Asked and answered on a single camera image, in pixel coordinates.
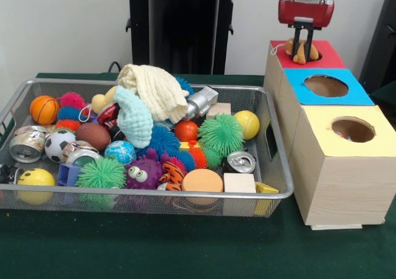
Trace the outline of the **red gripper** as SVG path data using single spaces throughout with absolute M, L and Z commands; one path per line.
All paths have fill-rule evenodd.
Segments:
M 294 25 L 295 35 L 291 56 L 298 53 L 301 24 L 312 24 L 307 28 L 308 34 L 304 44 L 306 61 L 311 60 L 311 46 L 314 28 L 327 27 L 334 13 L 333 0 L 279 0 L 278 20 L 282 24 Z

